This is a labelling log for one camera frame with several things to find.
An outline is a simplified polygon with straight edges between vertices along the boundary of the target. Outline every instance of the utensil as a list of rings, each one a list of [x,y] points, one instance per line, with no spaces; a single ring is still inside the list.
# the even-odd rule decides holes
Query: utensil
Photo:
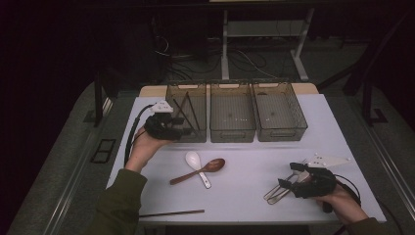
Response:
[[[299,175],[299,178],[296,180],[296,182],[298,182],[298,183],[303,182],[306,178],[308,178],[309,175],[310,175],[310,173],[308,171],[303,171]],[[268,199],[267,202],[270,205],[276,204],[278,201],[280,201],[282,198],[284,198],[290,192],[291,192],[290,189],[285,189],[284,191],[279,193],[277,196],[274,196],[274,197]]]
[[[192,176],[194,176],[194,175],[196,175],[196,174],[198,174],[200,172],[217,172],[218,170],[222,169],[224,165],[225,165],[225,160],[224,159],[215,159],[215,160],[212,160],[212,161],[208,162],[201,169],[198,169],[196,171],[193,171],[191,173],[185,174],[183,176],[180,176],[180,177],[171,179],[170,180],[170,184],[173,185],[173,184],[180,183],[180,182],[182,182],[182,181],[184,181],[184,180],[186,180],[186,179],[188,179],[188,178],[190,178],[190,177],[192,177]]]
[[[199,158],[199,155],[196,152],[187,152],[186,163],[194,170],[199,170],[202,168],[201,158]],[[205,176],[205,174],[203,172],[200,172],[199,175],[205,183],[205,187],[210,188],[211,184],[208,181],[208,178]]]
[[[300,164],[306,164],[307,163],[307,159],[304,159]],[[291,178],[293,178],[295,175],[300,175],[301,171],[298,170],[293,170],[293,173],[288,176],[286,178],[286,180],[290,180]],[[269,191],[267,194],[265,194],[263,196],[263,199],[268,200],[269,198],[271,198],[278,190],[280,190],[281,186],[278,184],[277,186],[275,186],[275,188],[271,189],[271,191]]]
[[[195,211],[176,211],[176,212],[166,212],[166,213],[150,213],[138,215],[138,217],[153,217],[153,216],[165,216],[165,215],[176,215],[176,214],[186,214],[186,213],[200,213],[205,212],[205,210],[195,210]]]

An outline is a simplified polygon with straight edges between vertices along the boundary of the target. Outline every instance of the hand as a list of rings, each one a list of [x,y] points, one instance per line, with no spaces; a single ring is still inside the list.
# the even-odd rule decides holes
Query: hand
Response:
[[[323,202],[331,204],[339,221],[344,225],[369,217],[351,195],[340,185],[336,186],[332,194],[314,199],[320,206],[323,205]]]
[[[141,169],[159,148],[172,142],[170,140],[153,138],[146,132],[144,127],[141,127],[137,131],[134,139],[135,141],[132,146],[131,155],[125,168],[136,172],[141,172]]]

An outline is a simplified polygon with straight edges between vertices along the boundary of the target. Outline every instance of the spoon handle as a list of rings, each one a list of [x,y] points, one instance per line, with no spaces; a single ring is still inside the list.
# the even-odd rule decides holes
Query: spoon handle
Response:
[[[201,179],[203,180],[205,187],[207,187],[207,189],[209,189],[211,187],[210,182],[208,181],[208,178],[205,176],[205,174],[203,172],[200,172],[199,175],[201,176]]]
[[[177,178],[173,178],[173,179],[170,180],[170,184],[171,185],[178,184],[178,183],[180,183],[182,181],[185,181],[188,178],[191,178],[193,175],[196,175],[196,174],[198,174],[200,172],[202,172],[202,171],[201,170],[196,170],[196,171],[193,171],[191,173],[185,174],[183,176],[180,176],[180,177],[177,177]]]

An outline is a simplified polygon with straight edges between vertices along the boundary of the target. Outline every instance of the chopstick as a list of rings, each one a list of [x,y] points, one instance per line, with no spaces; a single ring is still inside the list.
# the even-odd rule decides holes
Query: chopstick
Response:
[[[195,210],[195,211],[176,211],[176,212],[166,212],[166,213],[150,213],[138,215],[138,217],[152,217],[152,216],[165,216],[165,215],[176,215],[176,214],[186,214],[186,213],[201,213],[205,210]]]

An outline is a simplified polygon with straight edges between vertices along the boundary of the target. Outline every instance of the wooden spoon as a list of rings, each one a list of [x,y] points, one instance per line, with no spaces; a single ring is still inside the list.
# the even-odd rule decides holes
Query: wooden spoon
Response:
[[[204,167],[202,167],[201,169],[198,169],[196,171],[193,171],[191,173],[185,174],[183,176],[177,177],[177,178],[173,178],[172,180],[170,180],[170,184],[174,185],[177,183],[180,183],[190,177],[192,177],[193,175],[196,175],[200,172],[217,172],[218,170],[222,169],[223,166],[225,165],[225,160],[224,159],[215,159],[212,160],[210,162],[208,162]]]

